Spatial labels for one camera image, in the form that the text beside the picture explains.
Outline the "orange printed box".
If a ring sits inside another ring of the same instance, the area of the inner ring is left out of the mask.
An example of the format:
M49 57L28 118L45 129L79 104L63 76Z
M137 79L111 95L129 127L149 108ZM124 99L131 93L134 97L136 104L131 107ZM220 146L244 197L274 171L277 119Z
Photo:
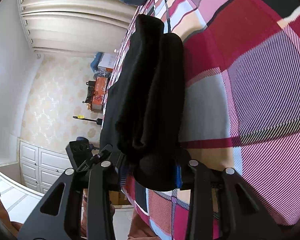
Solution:
M101 111L103 109L104 97L106 94L108 78L98 76L95 80L93 96L91 100L91 110Z

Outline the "white cardboard box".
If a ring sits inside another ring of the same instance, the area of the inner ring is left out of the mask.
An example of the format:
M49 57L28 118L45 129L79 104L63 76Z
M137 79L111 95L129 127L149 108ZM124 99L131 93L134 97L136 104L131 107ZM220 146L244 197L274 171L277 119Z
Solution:
M112 72L116 60L116 54L104 53L98 63L98 70Z

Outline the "black pants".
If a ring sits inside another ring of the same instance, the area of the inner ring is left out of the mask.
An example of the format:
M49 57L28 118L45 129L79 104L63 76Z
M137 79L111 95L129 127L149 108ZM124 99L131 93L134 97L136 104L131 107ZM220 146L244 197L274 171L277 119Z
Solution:
M184 47L164 23L140 14L119 79L108 89L100 145L124 154L134 179L154 191L177 187L189 159L179 144L184 111Z

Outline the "wooden bed frame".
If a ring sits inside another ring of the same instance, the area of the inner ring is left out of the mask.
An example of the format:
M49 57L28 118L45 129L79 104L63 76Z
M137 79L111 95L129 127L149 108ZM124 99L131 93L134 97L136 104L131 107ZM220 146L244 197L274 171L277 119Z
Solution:
M122 192L110 191L109 199L114 206L130 205L127 196Z

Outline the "beige curtain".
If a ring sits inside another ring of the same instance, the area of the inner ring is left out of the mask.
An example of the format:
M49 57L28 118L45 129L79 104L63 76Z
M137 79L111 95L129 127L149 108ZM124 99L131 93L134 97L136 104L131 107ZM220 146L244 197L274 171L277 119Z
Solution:
M17 0L37 54L93 57L119 49L136 7L120 0Z

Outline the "black yellow tool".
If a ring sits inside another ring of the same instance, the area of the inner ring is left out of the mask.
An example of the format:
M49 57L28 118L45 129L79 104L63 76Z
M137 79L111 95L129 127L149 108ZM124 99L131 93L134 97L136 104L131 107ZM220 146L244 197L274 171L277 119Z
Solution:
M102 125L102 122L103 122L103 119L101 119L101 118L89 119L89 118L85 118L83 115L74 115L73 118L74 119L78 119L78 120L84 120L84 121L94 122L97 125Z

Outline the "white wardrobe cabinet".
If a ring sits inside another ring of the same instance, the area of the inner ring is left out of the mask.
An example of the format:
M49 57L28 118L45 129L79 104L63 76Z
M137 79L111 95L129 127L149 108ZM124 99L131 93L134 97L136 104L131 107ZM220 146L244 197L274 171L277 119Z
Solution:
M18 148L21 182L0 167L0 200L14 222L24 223L58 177L71 166L61 153L39 148L24 141Z

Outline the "blue cloth on box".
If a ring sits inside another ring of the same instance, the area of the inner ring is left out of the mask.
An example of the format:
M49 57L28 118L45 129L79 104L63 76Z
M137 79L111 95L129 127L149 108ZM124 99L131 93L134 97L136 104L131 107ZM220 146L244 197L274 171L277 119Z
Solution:
M99 62L101 61L102 57L103 57L103 53L102 53L102 52L98 52L98 53L95 55L95 57L94 57L92 63L90 64L90 68L92 69L93 72L94 72L94 71L97 71L97 69L98 69L98 64L99 64Z

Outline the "black bag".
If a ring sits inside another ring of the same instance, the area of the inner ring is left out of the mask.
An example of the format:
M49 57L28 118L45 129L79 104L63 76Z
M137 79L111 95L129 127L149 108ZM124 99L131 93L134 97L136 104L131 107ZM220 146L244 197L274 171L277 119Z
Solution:
M94 88L95 88L96 81L88 81L86 82L86 85L88 87L87 90L87 97L83 103L91 103L94 95Z

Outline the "plaid checkered bedspread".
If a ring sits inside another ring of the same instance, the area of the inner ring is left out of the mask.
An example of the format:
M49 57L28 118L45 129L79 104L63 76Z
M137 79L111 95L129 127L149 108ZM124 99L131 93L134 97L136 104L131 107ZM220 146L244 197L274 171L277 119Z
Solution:
M136 13L184 43L182 146L234 168L300 239L300 0L147 0Z

